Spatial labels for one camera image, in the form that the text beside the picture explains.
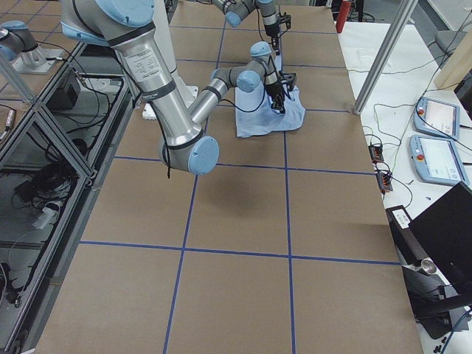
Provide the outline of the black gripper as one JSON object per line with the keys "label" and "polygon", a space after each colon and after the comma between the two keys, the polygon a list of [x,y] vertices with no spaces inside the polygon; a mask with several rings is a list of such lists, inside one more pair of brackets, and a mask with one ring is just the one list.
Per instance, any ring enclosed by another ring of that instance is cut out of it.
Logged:
{"label": "black gripper", "polygon": [[267,36],[271,39],[271,45],[275,55],[280,55],[280,34],[278,32],[271,32],[267,33]]}
{"label": "black gripper", "polygon": [[285,91],[283,84],[271,83],[265,86],[265,90],[271,98],[271,108],[279,114],[285,113]]}

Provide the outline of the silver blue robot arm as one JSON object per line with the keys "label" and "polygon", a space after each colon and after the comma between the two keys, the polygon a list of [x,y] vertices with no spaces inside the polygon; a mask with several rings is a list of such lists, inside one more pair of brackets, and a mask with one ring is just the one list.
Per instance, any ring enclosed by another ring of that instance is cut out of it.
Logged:
{"label": "silver blue robot arm", "polygon": [[126,74],[156,114],[163,136],[160,157],[169,169],[194,175],[213,170],[219,145],[205,135],[201,124],[231,88],[249,93],[262,83],[271,107],[285,112],[281,73],[265,41],[251,47],[245,66],[216,70],[209,85],[186,106],[155,40],[153,1],[62,1],[60,5],[65,36],[110,47],[121,55]]}
{"label": "silver blue robot arm", "polygon": [[210,4],[216,6],[225,16],[226,21],[233,27],[239,26],[254,11],[258,10],[262,16],[263,26],[266,35],[271,39],[272,49],[276,55],[280,55],[280,36],[282,15],[277,9],[274,1],[230,1],[216,0]]}

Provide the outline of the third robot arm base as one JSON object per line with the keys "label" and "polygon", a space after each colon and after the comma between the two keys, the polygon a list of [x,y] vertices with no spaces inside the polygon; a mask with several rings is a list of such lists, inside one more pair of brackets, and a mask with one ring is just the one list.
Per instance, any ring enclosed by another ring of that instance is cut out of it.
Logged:
{"label": "third robot arm base", "polygon": [[46,74],[63,60],[63,50],[42,47],[23,21],[1,24],[1,56],[21,74]]}

